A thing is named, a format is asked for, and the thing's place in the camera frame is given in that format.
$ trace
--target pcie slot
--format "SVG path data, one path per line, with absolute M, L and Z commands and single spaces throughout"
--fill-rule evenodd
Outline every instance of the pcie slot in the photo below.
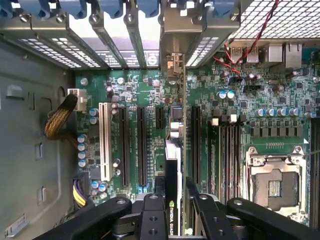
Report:
M 111 148 L 111 103 L 99 103 L 99 138 L 101 180 L 113 177 Z
M 148 184 L 147 177 L 147 126 L 146 111 L 144 107 L 138 107 L 136 110 L 137 124 L 137 146 L 138 146 L 138 168 L 139 168 L 139 185 Z
M 320 120 L 315 118 L 311 120 L 311 148 L 310 151 L 320 149 Z M 319 219 L 320 208 L 320 153 L 310 156 L 310 227 L 314 230 L 320 230 Z
M 191 108 L 191 156 L 192 156 L 192 177 L 196 184 L 201 183 L 200 179 L 200 158 L 201 158 L 201 110 L 199 106 Z
M 119 140 L 121 152 L 121 185 L 128 186 L 130 183 L 130 156 L 129 156 L 129 122 L 127 108 L 119 108 Z

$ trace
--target yellow wire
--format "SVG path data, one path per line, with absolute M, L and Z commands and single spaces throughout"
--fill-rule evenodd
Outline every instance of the yellow wire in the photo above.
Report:
M 73 187 L 73 197 L 82 206 L 86 205 L 86 201 L 77 193 L 75 187 Z

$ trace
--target white pci slot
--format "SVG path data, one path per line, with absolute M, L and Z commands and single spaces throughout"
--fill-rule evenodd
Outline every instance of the white pci slot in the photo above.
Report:
M 111 149 L 111 103 L 99 103 L 99 137 L 101 181 L 113 177 Z

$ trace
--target gray metal panel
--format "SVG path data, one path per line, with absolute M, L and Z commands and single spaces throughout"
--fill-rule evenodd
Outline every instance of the gray metal panel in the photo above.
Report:
M 23 214 L 28 224 L 14 239 L 40 235 L 73 203 L 70 182 L 76 169 L 72 166 L 75 151 L 66 141 L 46 140 L 41 128 L 51 105 L 53 109 L 59 105 L 58 88 L 66 90 L 73 79 L 63 68 L 25 54 L 0 42 L 0 240 Z M 40 143 L 42 158 L 36 148 Z M 46 192 L 42 203 L 37 198 L 41 187 Z

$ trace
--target screw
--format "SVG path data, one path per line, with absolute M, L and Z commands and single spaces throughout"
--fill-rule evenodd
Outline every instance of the screw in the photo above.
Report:
M 208 199 L 208 197 L 206 195 L 200 195 L 199 198 L 202 199 L 202 200 Z
M 157 198 L 158 198 L 158 195 L 152 194 L 149 198 L 151 198 L 151 199 L 157 199 Z
M 116 204 L 125 204 L 126 203 L 126 200 L 119 200 L 116 202 Z
M 238 206 L 240 206 L 240 205 L 243 204 L 243 202 L 240 201 L 240 200 L 234 200 L 233 203 L 234 203 L 235 205 L 238 205 Z

